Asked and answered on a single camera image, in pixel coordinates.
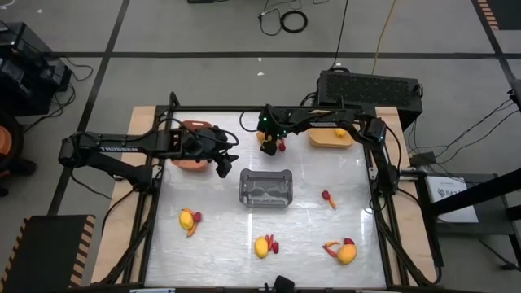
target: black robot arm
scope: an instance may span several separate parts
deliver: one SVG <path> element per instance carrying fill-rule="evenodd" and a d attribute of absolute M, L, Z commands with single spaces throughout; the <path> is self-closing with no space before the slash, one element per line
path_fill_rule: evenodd
<path fill-rule="evenodd" d="M 111 175 L 126 178 L 136 190 L 151 185 L 152 168 L 133 166 L 102 152 L 136 152 L 157 159 L 207 160 L 217 163 L 217 173 L 224 178 L 231 170 L 231 162 L 238 159 L 227 151 L 239 142 L 227 142 L 225 130 L 216 126 L 189 130 L 150 130 L 142 135 L 100 134 L 80 132 L 65 138 L 59 153 L 59 162 L 69 168 L 90 166 Z"/>
<path fill-rule="evenodd" d="M 257 130 L 265 133 L 266 137 L 260 149 L 268 155 L 274 155 L 277 150 L 277 139 L 285 138 L 289 133 L 298 134 L 310 128 L 340 128 L 348 131 L 356 142 L 371 151 L 378 170 L 374 190 L 383 195 L 396 193 L 399 172 L 389 161 L 385 147 L 387 125 L 380 118 L 348 109 L 310 112 L 266 105 L 259 115 L 257 125 Z"/>

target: black chair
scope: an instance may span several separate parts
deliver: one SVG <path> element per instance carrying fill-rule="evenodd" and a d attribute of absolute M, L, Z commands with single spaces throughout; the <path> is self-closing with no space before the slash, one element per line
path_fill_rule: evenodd
<path fill-rule="evenodd" d="M 0 179 L 9 176 L 28 176 L 34 173 L 36 164 L 22 159 L 24 131 L 15 117 L 0 110 Z M 0 196 L 8 190 L 0 186 Z"/>

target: yellow toy fruit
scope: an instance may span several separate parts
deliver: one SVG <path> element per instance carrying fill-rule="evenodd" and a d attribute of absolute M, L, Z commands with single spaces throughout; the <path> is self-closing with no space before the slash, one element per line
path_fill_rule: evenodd
<path fill-rule="evenodd" d="M 179 224 L 184 230 L 190 230 L 194 225 L 194 217 L 189 212 L 181 212 L 179 215 Z"/>
<path fill-rule="evenodd" d="M 336 257 L 340 264 L 348 265 L 357 257 L 357 247 L 353 244 L 344 245 L 338 250 Z"/>
<path fill-rule="evenodd" d="M 343 138 L 348 132 L 343 129 L 335 129 L 335 134 L 337 137 Z"/>
<path fill-rule="evenodd" d="M 264 237 L 255 240 L 255 254 L 259 258 L 265 258 L 268 255 L 268 242 Z"/>
<path fill-rule="evenodd" d="M 261 131 L 257 131 L 257 139 L 259 140 L 259 142 L 263 142 L 264 138 L 265 138 L 264 133 L 262 133 Z"/>

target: white paper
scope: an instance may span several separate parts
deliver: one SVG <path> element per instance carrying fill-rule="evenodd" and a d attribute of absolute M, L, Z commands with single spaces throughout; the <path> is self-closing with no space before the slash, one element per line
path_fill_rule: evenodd
<path fill-rule="evenodd" d="M 458 192 L 466 190 L 465 180 L 463 178 L 449 177 L 427 177 L 427 185 L 433 203 L 446 199 Z M 478 217 L 475 215 L 474 206 L 458 209 L 454 212 L 448 212 L 438 216 L 442 221 L 449 223 L 477 223 Z"/>

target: floor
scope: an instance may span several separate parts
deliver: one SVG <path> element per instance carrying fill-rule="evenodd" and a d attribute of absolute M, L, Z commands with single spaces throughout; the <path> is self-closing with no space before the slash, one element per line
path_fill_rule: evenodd
<path fill-rule="evenodd" d="M 9 2 L 0 0 L 0 7 Z M 94 68 L 91 78 L 73 82 L 77 100 L 63 116 L 42 122 L 26 136 L 24 156 L 37 162 L 38 170 L 30 180 L 5 182 L 11 195 L 0 199 L 4 223 L 0 260 L 7 261 L 21 220 L 47 214 L 57 190 L 65 189 L 58 214 L 91 213 L 103 218 L 106 199 L 60 181 L 62 168 L 56 159 L 60 139 L 77 129 L 124 133 L 133 107 L 166 104 L 172 90 L 183 105 L 291 105 L 314 90 L 319 72 L 333 62 L 344 1 L 301 2 L 309 26 L 300 34 L 281 32 L 276 37 L 259 30 L 257 15 L 264 0 L 206 5 L 184 0 L 26 0 L 0 9 L 0 19 L 24 21 L 54 51 Z M 352 72 L 370 73 L 391 4 L 391 0 L 349 2 L 337 63 Z M 289 6 L 279 8 L 284 12 Z M 478 0 L 397 1 L 375 74 L 418 78 L 423 84 L 424 112 L 416 133 L 420 146 L 450 142 L 507 99 L 509 70 L 521 77 L 521 32 L 492 31 L 478 11 Z M 274 15 L 267 15 L 263 25 L 266 31 L 276 30 Z M 88 73 L 72 69 L 80 77 Z M 442 158 L 483 136 L 513 110 L 485 121 Z M 28 124 L 36 118 L 20 122 Z M 519 168 L 521 133 L 515 131 L 519 123 L 521 116 L 513 115 L 444 166 L 454 173 L 502 174 Z M 113 180 L 106 174 L 89 168 L 75 174 L 111 194 Z M 519 193 L 508 200 L 511 205 L 521 203 Z M 99 231 L 94 238 L 92 251 L 97 251 Z M 486 240 L 514 260 L 507 237 Z M 498 270 L 500 262 L 474 238 L 442 237 L 440 242 L 443 286 L 519 290 L 519 273 Z M 95 257 L 90 253 L 87 273 Z"/>

